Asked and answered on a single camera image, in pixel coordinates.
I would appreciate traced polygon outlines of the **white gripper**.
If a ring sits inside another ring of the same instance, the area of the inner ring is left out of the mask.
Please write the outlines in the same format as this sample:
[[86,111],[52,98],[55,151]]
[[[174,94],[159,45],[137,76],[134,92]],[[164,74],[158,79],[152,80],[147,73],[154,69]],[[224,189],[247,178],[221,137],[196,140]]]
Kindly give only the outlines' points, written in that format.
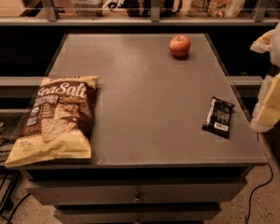
[[[270,50],[271,63],[280,67],[280,22],[253,42],[257,53]],[[250,127],[257,133],[268,132],[280,120],[280,73],[267,75],[261,83],[258,102],[252,113]]]

